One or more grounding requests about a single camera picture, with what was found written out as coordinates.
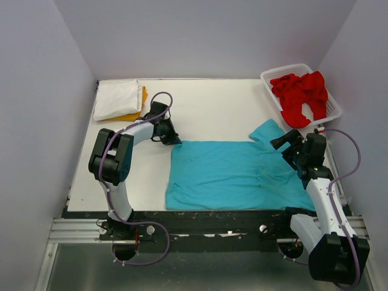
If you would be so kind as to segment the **teal t shirt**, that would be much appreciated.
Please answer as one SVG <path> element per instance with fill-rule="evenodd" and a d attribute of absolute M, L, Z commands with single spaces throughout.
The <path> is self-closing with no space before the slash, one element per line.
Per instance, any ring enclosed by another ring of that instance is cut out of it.
<path fill-rule="evenodd" d="M 272 119 L 249 141 L 183 141 L 171 154 L 168 210 L 314 210 L 296 172 L 270 141 L 284 130 Z"/>

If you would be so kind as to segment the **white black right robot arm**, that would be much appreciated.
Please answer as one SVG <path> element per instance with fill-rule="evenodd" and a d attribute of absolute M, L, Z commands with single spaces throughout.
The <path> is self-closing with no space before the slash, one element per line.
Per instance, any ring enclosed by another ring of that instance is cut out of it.
<path fill-rule="evenodd" d="M 282 156 L 296 170 L 317 214 L 316 219 L 305 214 L 282 219 L 279 231 L 301 240 L 309 253 L 308 267 L 314 280 L 352 290 L 360 282 L 370 246 L 350 225 L 335 191 L 337 179 L 323 164 L 327 139 L 322 133 L 316 129 L 303 136 L 293 129 L 270 142 L 276 150 L 289 144 Z"/>

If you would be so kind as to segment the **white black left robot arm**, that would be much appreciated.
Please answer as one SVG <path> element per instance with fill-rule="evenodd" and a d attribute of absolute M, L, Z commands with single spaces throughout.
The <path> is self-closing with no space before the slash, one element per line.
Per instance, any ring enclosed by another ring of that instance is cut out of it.
<path fill-rule="evenodd" d="M 165 146 L 182 143 L 171 119 L 166 117 L 168 113 L 169 105 L 153 101 L 150 111 L 133 124 L 117 132 L 101 129 L 96 137 L 88 169 L 104 190 L 108 216 L 117 221 L 113 231 L 121 239 L 129 239 L 135 230 L 134 224 L 128 220 L 133 208 L 125 184 L 134 146 L 146 140 L 161 142 Z"/>

